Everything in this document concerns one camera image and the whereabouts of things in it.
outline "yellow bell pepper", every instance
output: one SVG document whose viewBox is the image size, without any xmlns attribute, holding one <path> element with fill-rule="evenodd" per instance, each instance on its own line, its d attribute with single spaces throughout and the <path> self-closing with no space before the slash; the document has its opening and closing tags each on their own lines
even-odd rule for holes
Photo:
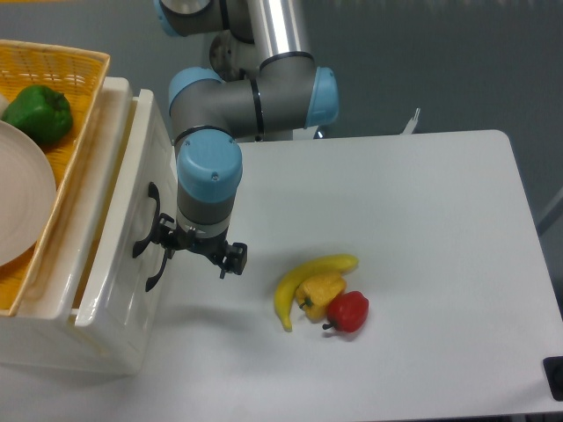
<svg viewBox="0 0 563 422">
<path fill-rule="evenodd" d="M 338 271 L 320 273 L 299 285 L 296 300 L 311 321 L 318 321 L 326 316 L 330 302 L 345 289 L 346 281 Z"/>
</svg>

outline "pepper stem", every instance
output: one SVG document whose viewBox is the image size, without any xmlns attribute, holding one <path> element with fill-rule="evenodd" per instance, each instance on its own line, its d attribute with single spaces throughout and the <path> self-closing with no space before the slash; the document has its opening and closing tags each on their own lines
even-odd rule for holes
<svg viewBox="0 0 563 422">
<path fill-rule="evenodd" d="M 299 309 L 303 309 L 305 306 L 313 306 L 313 301 L 309 296 L 305 296 L 305 302 L 299 305 Z"/>
</svg>

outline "red bell pepper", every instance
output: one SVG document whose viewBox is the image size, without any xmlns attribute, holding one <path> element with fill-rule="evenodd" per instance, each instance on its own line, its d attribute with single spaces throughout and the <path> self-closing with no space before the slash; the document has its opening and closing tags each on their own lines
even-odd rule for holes
<svg viewBox="0 0 563 422">
<path fill-rule="evenodd" d="M 358 331 L 368 318 L 369 301 L 360 292 L 348 292 L 337 296 L 326 309 L 329 324 L 323 329 L 336 331 Z"/>
</svg>

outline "green bell pepper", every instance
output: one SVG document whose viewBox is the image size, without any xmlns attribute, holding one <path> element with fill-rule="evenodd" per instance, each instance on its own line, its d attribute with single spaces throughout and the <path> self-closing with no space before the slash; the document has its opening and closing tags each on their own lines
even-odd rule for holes
<svg viewBox="0 0 563 422">
<path fill-rule="evenodd" d="M 59 141 L 72 128 L 70 103 L 61 92 L 45 85 L 24 88 L 2 115 L 39 145 Z"/>
</svg>

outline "white plate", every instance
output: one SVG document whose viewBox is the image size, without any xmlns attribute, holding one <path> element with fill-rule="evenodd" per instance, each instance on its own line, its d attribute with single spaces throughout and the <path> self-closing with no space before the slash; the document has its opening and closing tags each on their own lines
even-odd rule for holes
<svg viewBox="0 0 563 422">
<path fill-rule="evenodd" d="M 55 196 L 55 176 L 43 151 L 0 121 L 0 266 L 37 241 Z"/>
</svg>

